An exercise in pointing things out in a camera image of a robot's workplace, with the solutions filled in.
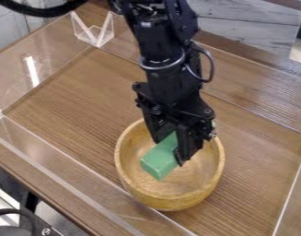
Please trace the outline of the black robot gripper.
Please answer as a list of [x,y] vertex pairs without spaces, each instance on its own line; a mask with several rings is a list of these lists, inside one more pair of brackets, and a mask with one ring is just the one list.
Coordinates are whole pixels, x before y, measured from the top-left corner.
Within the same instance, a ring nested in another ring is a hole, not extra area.
[[134,84],[136,106],[155,143],[176,133],[174,154],[182,166],[215,137],[215,110],[199,94],[214,79],[215,61],[210,52],[191,43],[178,65],[146,73],[148,81]]

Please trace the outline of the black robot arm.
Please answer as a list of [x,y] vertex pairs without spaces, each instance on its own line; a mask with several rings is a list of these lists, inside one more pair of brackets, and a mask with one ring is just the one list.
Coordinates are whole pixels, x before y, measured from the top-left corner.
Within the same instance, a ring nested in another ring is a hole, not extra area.
[[187,0],[107,0],[124,17],[139,46],[139,66],[147,80],[136,82],[136,106],[155,143],[176,136],[172,158],[191,160],[214,136],[215,110],[200,97],[203,85],[215,78],[202,73],[202,56],[211,53],[194,42],[199,14]]

